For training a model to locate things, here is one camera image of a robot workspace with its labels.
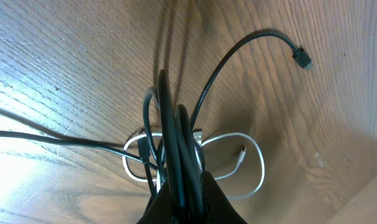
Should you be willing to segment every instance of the bundle of cables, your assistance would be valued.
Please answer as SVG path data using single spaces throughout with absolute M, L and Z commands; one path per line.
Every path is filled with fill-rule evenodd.
M 173 110 L 167 74 L 165 71 L 161 70 L 157 88 L 152 87 L 148 89 L 144 96 L 142 115 L 145 133 L 130 139 L 125 144 L 123 150 L 86 139 L 55 139 L 12 131 L 0 131 L 0 137 L 23 138 L 66 146 L 93 147 L 119 154 L 123 157 L 124 168 L 130 177 L 138 181 L 148 182 L 152 195 L 149 204 L 151 204 L 152 200 L 157 197 L 160 187 L 167 183 L 169 185 L 169 193 L 172 200 L 172 206 L 174 208 L 174 215 L 178 217 L 178 219 L 189 218 L 191 220 L 199 220 L 200 217 L 203 217 L 205 212 L 201 179 L 201 171 L 205 170 L 205 158 L 203 155 L 202 146 L 217 139 L 227 138 L 230 136 L 242 136 L 249 139 L 254 144 L 261 162 L 261 180 L 258 186 L 252 192 L 240 197 L 230 198 L 240 199 L 248 197 L 255 193 L 263 182 L 264 161 L 260 148 L 254 139 L 243 133 L 230 133 L 200 142 L 194 140 L 193 127 L 205 96 L 207 95 L 216 76 L 219 74 L 220 70 L 223 68 L 228 59 L 241 46 L 248 43 L 250 40 L 265 36 L 277 37 L 287 43 L 294 53 L 292 57 L 300 65 L 300 67 L 308 70 L 313 66 L 310 57 L 304 52 L 304 50 L 296 47 L 284 34 L 275 30 L 261 30 L 253 32 L 241 39 L 222 58 L 221 62 L 217 65 L 209 81 L 205 85 L 200 98 L 195 105 L 191 118 L 189 118 L 187 110 L 183 105 L 178 105 L 176 109 Z M 160 111 L 162 133 L 152 133 L 151 131 L 151 124 L 149 121 L 149 105 L 153 97 Z M 157 147 L 155 147 L 154 140 L 152 138 L 153 136 L 162 137 Z M 139 148 L 139 156 L 127 152 L 129 144 L 136 140 Z M 241 152 L 238 158 L 237 166 L 232 172 L 221 177 L 216 177 L 215 179 L 222 179 L 234 173 L 242 162 L 244 155 L 245 150 Z M 152 164 L 150 162 L 151 156 L 154 158 L 156 164 Z M 130 171 L 126 160 L 127 158 L 144 164 L 146 178 L 138 177 Z M 153 179 L 151 169 L 156 170 L 156 179 Z

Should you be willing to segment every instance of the wood grain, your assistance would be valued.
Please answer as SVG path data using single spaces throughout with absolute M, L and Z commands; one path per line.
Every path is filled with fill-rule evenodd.
M 232 201 L 247 222 L 326 223 L 337 214 L 344 223 L 352 200 L 377 206 L 377 0 L 0 1 L 0 113 L 42 127 L 0 114 L 0 129 L 122 144 L 142 128 L 142 97 L 159 69 L 169 71 L 174 102 L 191 111 L 228 49 L 270 27 L 315 67 L 301 70 L 278 39 L 245 45 L 196 127 L 248 133 L 261 146 L 263 187 Z M 151 121 L 160 125 L 154 105 Z M 232 169 L 242 143 L 207 146 L 209 169 Z M 249 191 L 258 170 L 249 147 L 220 186 Z M 0 139 L 0 223 L 134 223 L 148 196 L 118 156 Z

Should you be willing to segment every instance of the coiled white cable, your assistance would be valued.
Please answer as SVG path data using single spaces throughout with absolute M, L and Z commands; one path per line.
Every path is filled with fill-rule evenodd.
M 162 133 L 152 133 L 152 136 L 162 137 Z M 241 196 L 227 196 L 228 199 L 238 200 L 238 199 L 243 199 L 243 198 L 247 198 L 247 197 L 251 196 L 252 194 L 254 194 L 255 192 L 257 192 L 260 189 L 260 187 L 262 186 L 262 184 L 263 184 L 264 175 L 265 175 L 264 161 L 263 161 L 262 152 L 261 152 L 258 144 L 256 143 L 256 141 L 253 138 L 251 138 L 250 136 L 248 136 L 247 134 L 243 134 L 243 133 L 228 133 L 228 134 L 222 134 L 222 135 L 216 136 L 214 138 L 211 138 L 211 139 L 208 139 L 208 140 L 202 142 L 201 143 L 201 147 L 203 147 L 204 145 L 206 145 L 208 143 L 211 143 L 213 141 L 216 141 L 216 140 L 219 140 L 219 139 L 222 139 L 222 138 L 227 138 L 227 137 L 234 137 L 234 136 L 241 136 L 241 137 L 244 137 L 244 138 L 246 138 L 246 139 L 248 139 L 248 140 L 251 141 L 251 143 L 255 146 L 255 148 L 256 148 L 256 150 L 257 150 L 257 152 L 259 154 L 259 160 L 261 161 L 261 169 L 262 169 L 261 180 L 259 181 L 258 186 L 253 191 L 251 191 L 248 194 L 241 195 Z M 129 147 L 129 145 L 132 142 L 137 141 L 138 139 L 141 139 L 141 138 L 144 138 L 144 137 L 146 137 L 146 134 L 140 134 L 138 136 L 135 136 L 135 137 L 129 139 L 126 142 L 126 144 L 124 145 L 124 151 L 128 150 L 128 147 Z M 236 165 L 235 169 L 232 172 L 230 172 L 230 173 L 228 173 L 226 175 L 220 176 L 220 177 L 215 177 L 215 180 L 224 179 L 224 178 L 226 178 L 226 177 L 234 174 L 237 171 L 238 167 L 240 166 L 241 162 L 243 161 L 244 156 L 245 156 L 245 152 L 246 152 L 246 150 L 241 151 L 240 156 L 238 157 L 237 165 Z M 125 169 L 126 173 L 128 174 L 128 176 L 130 176 L 130 178 L 132 178 L 132 179 L 134 179 L 136 181 L 140 181 L 140 182 L 147 182 L 146 178 L 137 178 L 137 177 L 135 177 L 131 173 L 131 171 L 128 169 L 128 164 L 126 162 L 126 157 L 125 156 L 122 156 L 122 162 L 123 162 L 124 169 Z

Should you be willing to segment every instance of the black usb connector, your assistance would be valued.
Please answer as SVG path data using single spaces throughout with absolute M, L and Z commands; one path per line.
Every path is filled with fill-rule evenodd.
M 302 47 L 298 48 L 294 52 L 292 57 L 295 59 L 296 63 L 298 63 L 298 65 L 301 68 L 309 70 L 313 67 L 312 59 L 307 55 L 307 53 L 305 52 L 305 50 Z

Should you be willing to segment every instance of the wooden table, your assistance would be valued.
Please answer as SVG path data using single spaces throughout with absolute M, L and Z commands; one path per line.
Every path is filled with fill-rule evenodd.
M 248 223 L 377 223 L 377 1 L 1 0 L 0 129 L 123 144 L 142 128 L 160 69 L 174 103 L 192 111 L 222 56 L 264 28 L 302 45 L 315 67 L 300 69 L 270 37 L 216 79 L 196 127 L 251 135 L 266 163 L 259 192 L 231 203 Z M 154 105 L 151 123 L 159 129 Z M 206 147 L 208 169 L 228 172 L 242 144 Z M 149 190 L 121 164 L 94 149 L 0 138 L 0 223 L 135 223 Z M 238 195 L 259 173 L 248 147 L 220 186 Z

